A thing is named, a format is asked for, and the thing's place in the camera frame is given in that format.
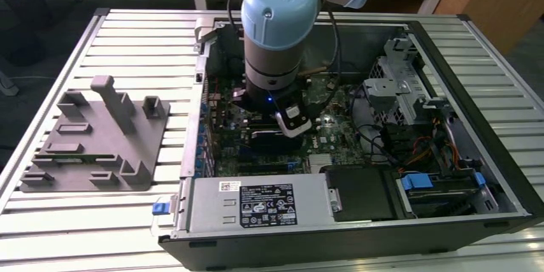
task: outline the wires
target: wires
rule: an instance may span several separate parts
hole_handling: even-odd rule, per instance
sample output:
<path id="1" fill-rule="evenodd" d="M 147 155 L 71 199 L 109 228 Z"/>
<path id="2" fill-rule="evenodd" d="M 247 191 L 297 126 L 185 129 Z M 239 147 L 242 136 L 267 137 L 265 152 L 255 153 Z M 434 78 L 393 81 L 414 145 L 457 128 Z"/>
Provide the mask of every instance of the wires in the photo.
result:
<path id="1" fill-rule="evenodd" d="M 429 139 L 430 139 L 429 136 L 423 136 L 423 137 L 419 137 L 419 138 L 415 139 L 415 141 L 413 142 L 413 151 L 411 151 L 411 154 L 415 154 L 415 152 L 417 152 L 417 143 L 418 143 L 421 140 L 429 140 Z"/>
<path id="2" fill-rule="evenodd" d="M 451 145 L 447 141 L 445 142 L 445 145 L 449 147 L 451 150 L 451 159 L 453 159 L 453 164 L 455 165 L 455 169 L 458 169 L 458 151 L 455 146 Z"/>
<path id="3" fill-rule="evenodd" d="M 430 149 L 426 149 L 425 151 L 422 151 L 415 157 L 411 157 L 411 159 L 409 159 L 405 164 L 413 164 L 417 161 L 421 161 L 422 159 L 425 159 L 426 157 L 429 157 L 431 155 Z M 401 167 L 398 169 L 398 173 L 403 172 L 405 167 Z"/>
<path id="4" fill-rule="evenodd" d="M 230 22 L 231 29 L 234 30 L 235 34 L 238 33 L 238 29 L 235 27 L 233 18 L 231 18 L 231 9 L 230 9 L 230 2 L 231 0 L 226 0 L 226 13 L 227 13 L 227 22 Z"/>

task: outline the blue tab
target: blue tab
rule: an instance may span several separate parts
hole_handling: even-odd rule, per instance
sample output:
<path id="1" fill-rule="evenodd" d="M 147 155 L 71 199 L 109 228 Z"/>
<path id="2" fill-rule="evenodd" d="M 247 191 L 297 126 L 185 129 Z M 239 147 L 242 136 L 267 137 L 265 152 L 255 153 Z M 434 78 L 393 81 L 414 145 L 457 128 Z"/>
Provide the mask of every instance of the blue tab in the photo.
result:
<path id="1" fill-rule="evenodd" d="M 169 203 L 153 203 L 153 216 L 169 215 L 170 204 Z"/>
<path id="2" fill-rule="evenodd" d="M 431 188 L 430 177 L 425 173 L 413 173 L 399 179 L 403 190 Z"/>
<path id="3" fill-rule="evenodd" d="M 474 173 L 474 179 L 475 179 L 477 185 L 479 187 L 483 187 L 485 186 L 485 177 L 479 172 Z"/>
<path id="4" fill-rule="evenodd" d="M 409 181 L 409 177 L 407 176 L 405 176 L 403 178 L 401 178 L 399 179 L 399 182 L 402 183 L 402 187 L 403 187 L 403 190 L 409 190 L 409 189 L 411 189 L 411 182 Z"/>

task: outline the barcode sticker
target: barcode sticker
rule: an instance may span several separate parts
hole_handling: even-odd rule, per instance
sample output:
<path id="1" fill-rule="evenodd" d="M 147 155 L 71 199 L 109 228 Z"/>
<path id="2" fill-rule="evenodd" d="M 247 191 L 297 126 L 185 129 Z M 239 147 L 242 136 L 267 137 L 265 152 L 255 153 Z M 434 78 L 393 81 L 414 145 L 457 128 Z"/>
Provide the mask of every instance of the barcode sticker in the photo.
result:
<path id="1" fill-rule="evenodd" d="M 229 181 L 218 183 L 218 191 L 238 191 L 241 186 L 239 181 Z"/>

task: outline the floor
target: floor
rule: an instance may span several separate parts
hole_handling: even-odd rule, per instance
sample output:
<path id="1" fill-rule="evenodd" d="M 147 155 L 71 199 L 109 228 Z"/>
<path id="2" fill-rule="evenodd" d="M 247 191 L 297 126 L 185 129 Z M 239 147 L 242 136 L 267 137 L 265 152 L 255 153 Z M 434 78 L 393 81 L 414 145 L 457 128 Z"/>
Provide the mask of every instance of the floor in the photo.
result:
<path id="1" fill-rule="evenodd" d="M 213 0 L 223 8 L 226 0 Z M 34 65 L 14 67 L 0 57 L 0 71 L 9 77 L 41 76 L 46 78 L 14 79 L 19 93 L 14 97 L 0 94 L 0 170 L 10 156 L 26 127 L 34 117 L 53 79 L 77 43 L 78 37 L 95 8 L 193 9 L 191 0 L 45 0 L 53 12 L 54 25 L 35 34 L 46 50 L 45 59 Z M 0 33 L 15 25 L 17 19 L 0 3 Z M 521 77 L 544 98 L 544 22 L 533 26 L 513 51 L 506 56 Z"/>

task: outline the aluminum extrusion table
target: aluminum extrusion table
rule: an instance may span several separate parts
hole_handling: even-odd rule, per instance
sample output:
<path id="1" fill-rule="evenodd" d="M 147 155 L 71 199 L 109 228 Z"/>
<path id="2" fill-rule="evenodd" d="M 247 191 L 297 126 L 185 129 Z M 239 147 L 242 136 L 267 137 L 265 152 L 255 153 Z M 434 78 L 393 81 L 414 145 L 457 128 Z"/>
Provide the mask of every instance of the aluminum extrusion table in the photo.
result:
<path id="1" fill-rule="evenodd" d="M 98 10 L 0 176 L 0 268 L 9 271 L 183 271 L 155 236 L 171 229 L 171 215 L 151 217 L 150 205 L 178 189 L 183 130 L 193 75 L 203 61 L 194 28 L 222 11 Z M 338 13 L 335 19 L 418 20 L 538 194 L 544 196 L 544 103 L 489 45 L 470 21 L 453 15 Z M 111 75 L 115 88 L 171 108 L 154 184 L 143 192 L 25 194 L 18 178 L 59 114 L 65 90 L 87 90 L 94 75 Z M 429 80 L 441 93 L 434 78 Z M 544 228 L 497 235 L 459 250 L 357 261 L 319 262 L 258 271 L 541 271 Z"/>

